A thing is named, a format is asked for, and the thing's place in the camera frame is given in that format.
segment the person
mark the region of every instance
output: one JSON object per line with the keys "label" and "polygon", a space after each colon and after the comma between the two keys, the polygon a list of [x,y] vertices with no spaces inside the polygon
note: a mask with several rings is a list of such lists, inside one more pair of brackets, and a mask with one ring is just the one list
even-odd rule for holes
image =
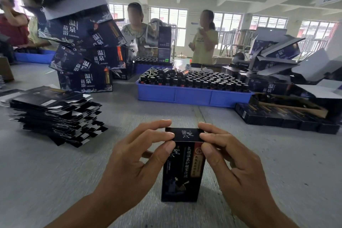
{"label": "person", "polygon": [[[43,0],[22,0],[24,6],[28,7],[41,7]],[[32,17],[28,24],[30,34],[28,35],[28,43],[20,45],[20,48],[40,48],[44,50],[56,51],[58,43],[54,41],[45,40],[38,37],[38,20],[36,17]]]}
{"label": "person", "polygon": [[144,45],[146,44],[146,31],[151,36],[154,36],[155,33],[150,25],[143,23],[144,13],[141,5],[139,3],[130,3],[127,12],[130,24],[125,25],[121,32],[124,35],[135,37],[138,46],[137,57],[152,57],[153,49],[145,48]]}
{"label": "person", "polygon": [[200,28],[195,34],[190,49],[194,52],[191,63],[213,64],[215,46],[219,43],[219,33],[215,30],[214,12],[203,10],[199,19]]}
{"label": "person", "polygon": [[20,12],[15,11],[14,0],[0,0],[0,33],[9,37],[7,43],[12,46],[28,44],[28,23],[29,18]]}
{"label": "person", "polygon": [[[94,192],[45,228],[105,228],[135,207],[152,188],[175,148],[173,133],[157,131],[171,123],[141,123],[118,142]],[[229,132],[207,123],[199,123],[198,127],[206,132],[200,134],[205,141],[201,148],[233,213],[250,228],[299,228],[277,207],[260,158]],[[148,151],[160,141],[166,142],[153,153]],[[146,164],[141,157],[149,158]]]}

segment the blue tray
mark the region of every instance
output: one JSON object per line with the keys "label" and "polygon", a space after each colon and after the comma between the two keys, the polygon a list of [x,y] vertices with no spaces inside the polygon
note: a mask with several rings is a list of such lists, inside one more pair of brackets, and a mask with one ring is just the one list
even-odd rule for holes
{"label": "blue tray", "polygon": [[54,51],[44,51],[45,54],[35,53],[14,53],[17,61],[50,64],[55,54]]}
{"label": "blue tray", "polygon": [[140,84],[139,80],[136,84],[138,85],[138,99],[142,101],[203,105],[208,107],[234,108],[236,103],[248,103],[253,94],[251,92]]}
{"label": "blue tray", "polygon": [[161,67],[161,68],[169,68],[171,69],[172,66],[160,66],[160,65],[148,65],[148,64],[137,64],[136,65],[136,73],[137,74],[143,74],[147,70],[149,70],[151,67]]}

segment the woman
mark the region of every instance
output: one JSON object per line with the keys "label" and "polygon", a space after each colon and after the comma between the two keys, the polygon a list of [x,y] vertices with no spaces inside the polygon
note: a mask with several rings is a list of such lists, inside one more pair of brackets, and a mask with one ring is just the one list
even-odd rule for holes
{"label": "woman", "polygon": [[122,33],[135,37],[138,46],[138,57],[152,57],[153,49],[145,48],[144,45],[146,44],[146,31],[152,36],[154,36],[154,31],[151,26],[143,23],[144,14],[141,5],[139,3],[130,3],[127,11],[130,24],[122,28]]}
{"label": "woman", "polygon": [[[24,6],[27,7],[41,7],[43,0],[22,0]],[[40,48],[44,50],[56,51],[58,43],[54,41],[48,41],[38,37],[38,20],[36,17],[32,17],[28,29],[30,34],[28,35],[28,44],[20,45],[21,48]]]}
{"label": "woman", "polygon": [[28,44],[28,17],[15,11],[14,0],[0,0],[0,33],[9,37],[7,43],[12,46]]}
{"label": "woman", "polygon": [[219,33],[215,31],[214,13],[203,10],[200,17],[200,28],[196,33],[190,49],[194,52],[192,63],[212,64],[215,45],[219,43]]}

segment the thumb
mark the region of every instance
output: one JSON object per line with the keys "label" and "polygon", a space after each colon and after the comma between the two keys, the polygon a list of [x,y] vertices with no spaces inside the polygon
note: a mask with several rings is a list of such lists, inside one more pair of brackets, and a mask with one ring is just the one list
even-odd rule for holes
{"label": "thumb", "polygon": [[176,147],[176,143],[174,141],[167,141],[156,148],[148,162],[141,170],[143,177],[148,177],[154,183],[174,147]]}
{"label": "thumb", "polygon": [[234,179],[236,180],[224,161],[223,155],[212,144],[205,142],[202,144],[201,148],[209,165],[213,169],[219,184],[228,184]]}

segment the red shirt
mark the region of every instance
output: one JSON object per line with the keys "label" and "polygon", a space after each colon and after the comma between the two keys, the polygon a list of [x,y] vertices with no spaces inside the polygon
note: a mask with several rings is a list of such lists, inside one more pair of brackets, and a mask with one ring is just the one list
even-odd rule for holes
{"label": "red shirt", "polygon": [[[22,13],[13,11],[13,16],[21,15]],[[23,44],[28,44],[28,23],[23,26],[12,26],[5,16],[5,14],[0,14],[0,33],[9,37],[8,43],[12,46],[19,46]]]}

